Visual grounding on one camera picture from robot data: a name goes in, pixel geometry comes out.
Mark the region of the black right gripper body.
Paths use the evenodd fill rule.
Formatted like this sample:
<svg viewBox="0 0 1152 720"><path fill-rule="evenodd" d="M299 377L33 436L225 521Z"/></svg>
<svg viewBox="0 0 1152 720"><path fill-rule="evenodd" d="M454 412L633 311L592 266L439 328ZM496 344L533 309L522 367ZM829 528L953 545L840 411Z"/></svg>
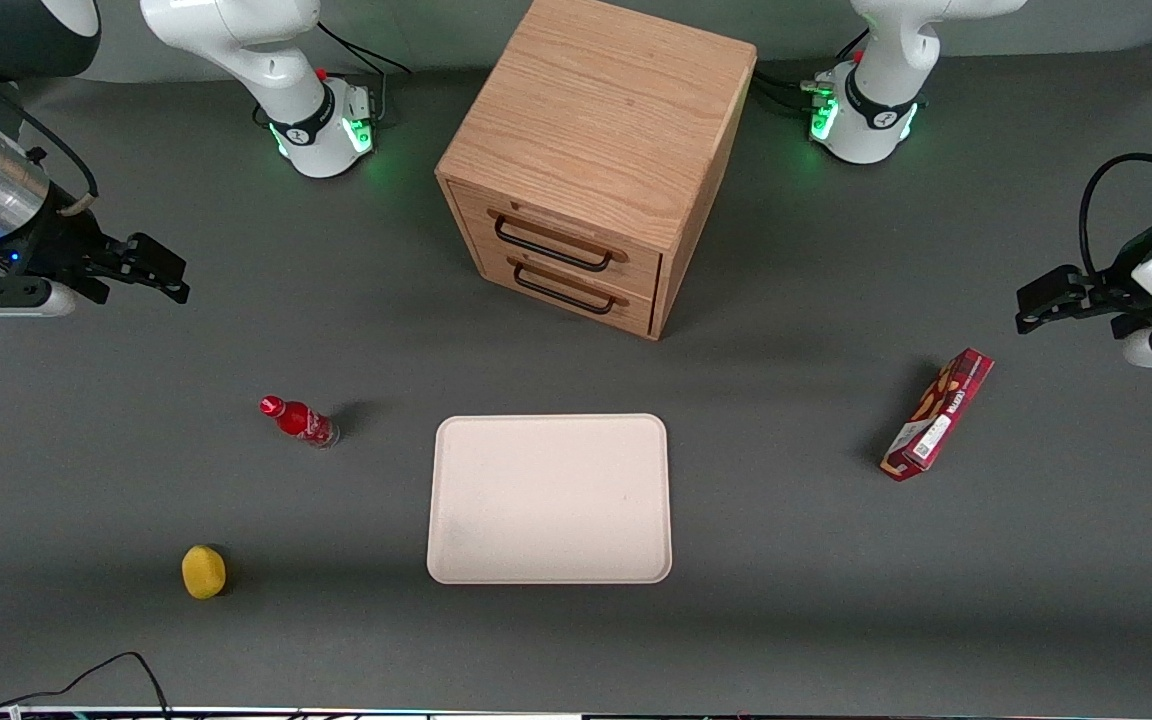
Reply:
<svg viewBox="0 0 1152 720"><path fill-rule="evenodd" d="M123 272L123 243L101 232L90 211L63 217L44 209L22 227L0 238L0 301L61 300L65 291L79 300L105 301L109 281L129 285Z"/></svg>

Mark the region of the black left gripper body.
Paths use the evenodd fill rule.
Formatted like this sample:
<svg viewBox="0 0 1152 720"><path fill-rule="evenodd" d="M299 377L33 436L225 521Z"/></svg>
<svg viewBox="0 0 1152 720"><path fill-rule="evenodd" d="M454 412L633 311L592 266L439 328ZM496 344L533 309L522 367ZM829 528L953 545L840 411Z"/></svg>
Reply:
<svg viewBox="0 0 1152 720"><path fill-rule="evenodd" d="M1091 286L1085 293L1082 318L1115 314L1111 331L1116 338L1152 328L1152 293L1132 276L1134 270L1149 258L1152 258L1152 225L1126 242L1114 262L1098 270L1092 258L1091 237L1083 225L1082 262Z"/></svg>

